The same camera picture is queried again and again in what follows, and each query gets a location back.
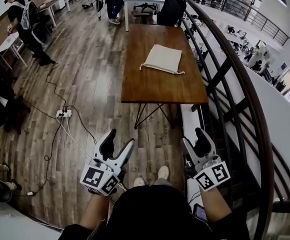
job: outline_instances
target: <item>floor plank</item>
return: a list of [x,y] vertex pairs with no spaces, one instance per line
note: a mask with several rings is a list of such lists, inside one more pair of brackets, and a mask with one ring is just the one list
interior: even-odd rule
[[[124,17],[121,26],[110,25],[106,8],[99,20],[95,10],[83,10],[81,3],[82,0],[70,4],[70,13],[63,9],[55,15],[57,27],[53,29],[53,41],[46,52],[59,63],[49,77],[57,83],[56,93],[67,100],[67,105],[78,109],[87,129],[97,140],[109,129],[117,129],[116,154],[128,140],[136,140],[126,165],[124,184],[128,188],[133,187],[136,177],[143,177],[152,184],[159,168],[168,165],[171,183],[183,191],[180,126],[176,125],[172,130],[158,110],[135,130],[138,105],[121,103],[127,39]],[[64,102],[54,94],[54,86],[45,82],[52,66],[40,67],[28,50],[22,55],[29,66],[24,68],[20,62],[16,63],[12,72],[18,77],[14,91],[54,117]],[[150,104],[144,115],[149,115],[155,108],[155,104]],[[62,124],[67,129],[65,119]],[[61,228],[77,223],[85,209],[90,194],[79,181],[94,147],[93,139],[80,124],[74,110],[69,125],[83,151],[62,129],[52,147],[59,123],[34,108],[21,128],[21,135],[14,131],[6,133],[0,127],[0,163],[10,165],[12,177],[23,187],[22,194],[37,191],[44,183],[47,168],[44,156],[49,157],[52,150],[45,187],[34,197],[15,197],[13,200],[25,213]],[[119,190],[113,199],[117,200],[121,193]]]

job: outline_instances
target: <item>white power strip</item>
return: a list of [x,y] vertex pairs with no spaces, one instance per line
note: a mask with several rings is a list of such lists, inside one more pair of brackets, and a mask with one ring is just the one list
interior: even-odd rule
[[71,110],[67,110],[67,112],[63,112],[62,110],[58,110],[56,113],[56,118],[60,118],[60,114],[64,114],[63,118],[70,118],[72,116],[72,111]]

